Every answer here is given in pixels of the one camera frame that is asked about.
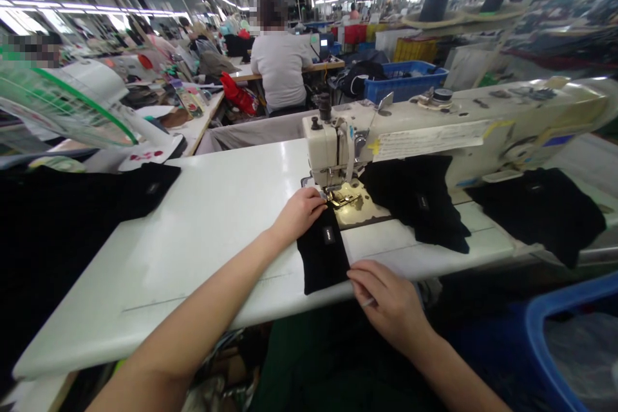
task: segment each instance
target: black bag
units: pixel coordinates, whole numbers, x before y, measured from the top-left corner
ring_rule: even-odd
[[[386,80],[381,64],[371,61],[360,61],[351,67],[343,79],[341,91],[350,98],[362,96],[365,92],[365,79]]]

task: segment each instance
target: yellow crate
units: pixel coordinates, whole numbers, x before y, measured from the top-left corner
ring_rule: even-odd
[[[426,61],[433,62],[438,53],[437,40],[415,40],[407,37],[397,39],[393,62]]]

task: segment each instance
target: red bag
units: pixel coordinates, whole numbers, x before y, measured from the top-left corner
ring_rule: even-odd
[[[226,72],[221,74],[220,80],[223,84],[225,98],[230,100],[234,106],[249,116],[255,116],[258,113],[258,100],[255,96],[236,85],[234,79]]]

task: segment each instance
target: dark hair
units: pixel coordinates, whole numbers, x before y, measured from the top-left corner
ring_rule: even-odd
[[[263,28],[285,24],[285,9],[282,0],[257,0],[257,21]]]

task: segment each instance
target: paper note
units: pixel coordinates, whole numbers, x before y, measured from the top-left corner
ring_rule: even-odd
[[[490,120],[482,120],[382,134],[379,136],[380,149],[377,154],[373,155],[373,161],[408,158],[448,149],[482,145],[483,134],[491,123]]]

